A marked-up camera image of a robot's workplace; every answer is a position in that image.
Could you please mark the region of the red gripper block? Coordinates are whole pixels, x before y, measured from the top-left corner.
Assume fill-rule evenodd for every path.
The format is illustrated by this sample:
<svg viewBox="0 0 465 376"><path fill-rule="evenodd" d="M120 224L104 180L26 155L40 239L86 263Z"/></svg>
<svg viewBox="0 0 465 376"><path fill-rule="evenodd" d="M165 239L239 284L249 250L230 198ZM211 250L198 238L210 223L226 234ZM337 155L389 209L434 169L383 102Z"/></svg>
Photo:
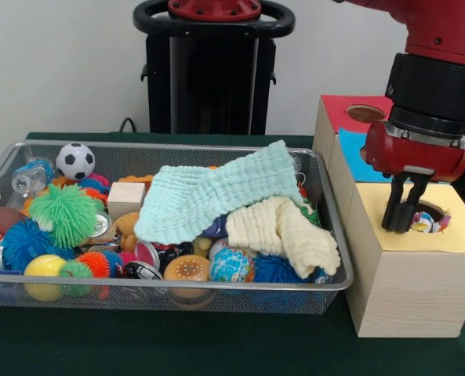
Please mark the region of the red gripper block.
<svg viewBox="0 0 465 376"><path fill-rule="evenodd" d="M374 170L393 175L381 223L386 231L395 230L393 215L401 202L406 172L420 175L411 178L413 187L406 201L401 203L397 233L409 230L429 179L450 183L465 171L465 136L443 139L398 128L389 121L374 121L367 132L364 151L366 163Z"/></svg>

